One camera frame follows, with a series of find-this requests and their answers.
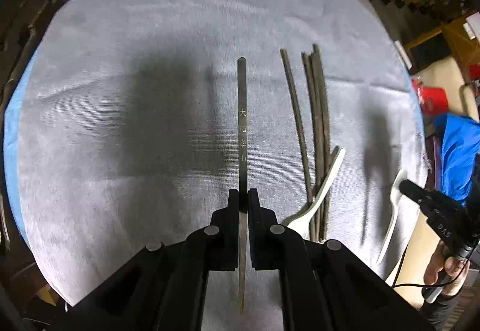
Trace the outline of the white plastic spoon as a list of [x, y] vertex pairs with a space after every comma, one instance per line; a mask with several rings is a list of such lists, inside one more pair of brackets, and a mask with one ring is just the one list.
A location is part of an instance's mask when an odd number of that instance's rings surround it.
[[385, 237], [384, 237], [384, 241], [383, 241], [383, 244], [382, 244], [381, 251], [380, 251], [380, 253], [377, 257], [377, 264], [382, 263], [385, 255], [386, 255], [386, 252], [388, 250], [388, 247], [390, 246], [391, 238], [392, 238], [393, 233], [395, 231], [395, 226], [396, 226], [396, 222], [397, 222], [398, 215], [399, 215], [400, 200], [403, 197], [403, 194], [400, 191], [400, 183], [404, 180], [407, 180], [407, 179], [408, 179], [407, 170], [406, 169], [401, 169], [397, 173], [397, 175], [394, 179], [394, 182], [391, 186], [391, 192], [390, 192], [390, 197], [389, 197], [390, 204], [391, 204], [391, 218], [390, 218], [390, 222], [389, 222], [387, 231], [385, 233]]
[[310, 234], [310, 223], [313, 220], [313, 217], [316, 215], [318, 209], [323, 204], [323, 201], [326, 199], [332, 184], [335, 181], [335, 178], [338, 175], [338, 172], [343, 164], [343, 160], [346, 155], [346, 150], [342, 147], [336, 146], [333, 154], [333, 162], [330, 165], [325, 179], [320, 186], [320, 190], [317, 191], [316, 195], [313, 198], [312, 204], [308, 206], [304, 211], [297, 212], [295, 215], [291, 215], [284, 220], [284, 225], [289, 229], [293, 229], [298, 233], [303, 239], [307, 239], [313, 242], [317, 242]]

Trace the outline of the dark wooden chopstick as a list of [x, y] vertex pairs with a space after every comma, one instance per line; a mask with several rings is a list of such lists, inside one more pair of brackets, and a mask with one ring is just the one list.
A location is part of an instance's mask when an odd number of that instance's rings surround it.
[[247, 61], [238, 59], [239, 313], [245, 310], [247, 263]]

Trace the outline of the blue cloth garment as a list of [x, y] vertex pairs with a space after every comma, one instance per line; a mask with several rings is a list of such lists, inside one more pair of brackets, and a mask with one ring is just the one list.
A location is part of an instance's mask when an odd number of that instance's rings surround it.
[[433, 126], [441, 137], [441, 192], [463, 203], [471, 193], [479, 154], [479, 123], [467, 116], [443, 113], [433, 119]]

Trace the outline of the red plastic container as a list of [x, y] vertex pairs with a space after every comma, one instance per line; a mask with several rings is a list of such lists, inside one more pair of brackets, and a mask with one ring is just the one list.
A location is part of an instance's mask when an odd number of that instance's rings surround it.
[[449, 111], [448, 98], [444, 89], [427, 87], [419, 78], [412, 79], [412, 86], [423, 115], [438, 116]]

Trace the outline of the grey towel cloth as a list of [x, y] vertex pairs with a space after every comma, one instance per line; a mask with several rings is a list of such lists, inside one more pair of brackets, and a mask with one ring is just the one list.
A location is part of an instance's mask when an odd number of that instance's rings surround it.
[[389, 193], [423, 182], [408, 72], [359, 0], [71, 0], [24, 79], [17, 186], [29, 247], [75, 305], [148, 244], [208, 224], [239, 182], [237, 61], [247, 61], [248, 181], [279, 220], [306, 203], [281, 49], [312, 137], [301, 55], [320, 48], [332, 146], [346, 151], [327, 238], [387, 278], [416, 223]]

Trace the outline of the blue table cover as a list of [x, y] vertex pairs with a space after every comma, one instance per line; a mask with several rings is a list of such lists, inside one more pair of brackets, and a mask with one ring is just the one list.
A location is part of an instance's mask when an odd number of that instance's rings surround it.
[[16, 223], [16, 228], [25, 241], [27, 241], [26, 231], [24, 228], [24, 219], [21, 211], [20, 191], [18, 186], [18, 140], [22, 103], [37, 56], [38, 51], [35, 51], [29, 63], [27, 64], [22, 77], [19, 79], [19, 83], [15, 88], [13, 95], [10, 98], [4, 118], [3, 162], [5, 167], [4, 171], [8, 202]]

